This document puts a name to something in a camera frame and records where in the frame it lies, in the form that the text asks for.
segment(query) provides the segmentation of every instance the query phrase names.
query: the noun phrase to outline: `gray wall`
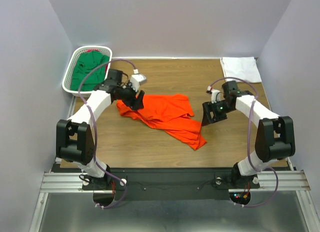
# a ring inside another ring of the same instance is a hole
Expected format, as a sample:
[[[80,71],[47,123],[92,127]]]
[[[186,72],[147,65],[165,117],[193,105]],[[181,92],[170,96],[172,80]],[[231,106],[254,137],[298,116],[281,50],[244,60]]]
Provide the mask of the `gray wall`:
[[[296,154],[320,212],[320,0],[292,0],[258,59],[272,109],[294,120]]]
[[[48,0],[0,0],[0,231],[29,231],[57,120],[72,45]]]
[[[290,0],[50,0],[75,47],[114,56],[259,56]]]

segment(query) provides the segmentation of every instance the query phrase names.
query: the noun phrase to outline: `robotic arm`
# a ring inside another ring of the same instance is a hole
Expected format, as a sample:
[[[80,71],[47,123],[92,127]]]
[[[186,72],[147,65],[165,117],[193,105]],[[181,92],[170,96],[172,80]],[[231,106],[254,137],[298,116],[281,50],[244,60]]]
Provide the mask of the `robotic arm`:
[[[139,87],[147,81],[147,78],[134,70],[127,83],[122,83],[122,71],[110,69],[104,82],[98,84],[87,105],[92,109],[94,119],[97,120],[102,112],[115,100],[122,100],[132,110],[143,109],[144,91]],[[59,120],[56,125],[56,156],[68,162],[73,162],[89,176],[105,178],[105,173],[94,161],[94,139],[91,131],[93,122],[86,105],[67,120]],[[105,170],[110,171],[108,165],[96,158],[96,161]]]
[[[220,98],[220,91],[211,88],[207,91],[212,97],[211,102],[202,104],[203,126],[227,119],[227,113],[234,110],[239,110],[249,117],[254,96],[249,91],[239,90],[235,81],[224,83],[222,89],[224,100]],[[281,117],[256,101],[251,121],[257,126],[257,135],[255,150],[251,153],[250,158],[257,169],[261,170],[277,160],[295,154],[294,126],[289,116]],[[234,165],[232,180],[235,182],[241,177],[252,176],[256,173],[246,157]]]

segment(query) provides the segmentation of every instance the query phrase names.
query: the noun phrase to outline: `gray floor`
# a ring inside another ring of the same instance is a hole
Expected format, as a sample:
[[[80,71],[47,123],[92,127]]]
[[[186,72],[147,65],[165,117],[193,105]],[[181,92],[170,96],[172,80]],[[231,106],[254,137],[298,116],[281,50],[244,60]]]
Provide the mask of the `gray floor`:
[[[269,192],[252,193],[250,204]],[[123,202],[95,208],[89,194],[49,196],[42,232],[307,232],[295,192],[278,192],[265,206],[242,209],[227,201]]]

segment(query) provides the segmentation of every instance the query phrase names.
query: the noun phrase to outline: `green garment in basket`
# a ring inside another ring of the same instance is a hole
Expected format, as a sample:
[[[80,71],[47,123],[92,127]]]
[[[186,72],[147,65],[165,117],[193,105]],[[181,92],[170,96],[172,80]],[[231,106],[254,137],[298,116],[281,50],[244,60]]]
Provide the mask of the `green garment in basket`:
[[[82,53],[73,69],[70,90],[78,91],[82,80],[91,72],[95,67],[104,62],[109,61],[107,55],[103,55],[99,51],[90,51]],[[81,91],[92,91],[98,83],[104,81],[106,76],[106,67],[102,67],[95,71],[84,83]]]

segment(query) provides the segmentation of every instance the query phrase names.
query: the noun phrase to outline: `wooden table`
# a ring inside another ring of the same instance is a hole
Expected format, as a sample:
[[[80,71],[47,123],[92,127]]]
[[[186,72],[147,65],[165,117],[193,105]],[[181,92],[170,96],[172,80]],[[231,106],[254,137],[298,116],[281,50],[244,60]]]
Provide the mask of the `wooden table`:
[[[184,94],[189,97],[194,119],[203,117],[202,103],[210,101],[206,89],[211,82],[223,77],[219,60],[133,60],[139,72],[147,77],[141,87],[146,95]],[[112,63],[112,68],[131,75],[132,67],[125,62]],[[224,81],[214,88],[221,90]],[[252,89],[239,83],[241,90]],[[256,83],[260,101],[268,107],[261,83]],[[75,112],[82,106],[77,99]],[[113,103],[97,121],[97,156],[111,167],[172,168],[172,167],[232,167],[247,156],[248,118],[238,111],[228,119],[202,128],[207,144],[194,151],[166,132],[149,128],[141,121],[121,117]],[[257,129],[252,125],[251,149],[254,149]],[[287,166],[285,160],[274,166]],[[74,167],[63,161],[61,167]]]

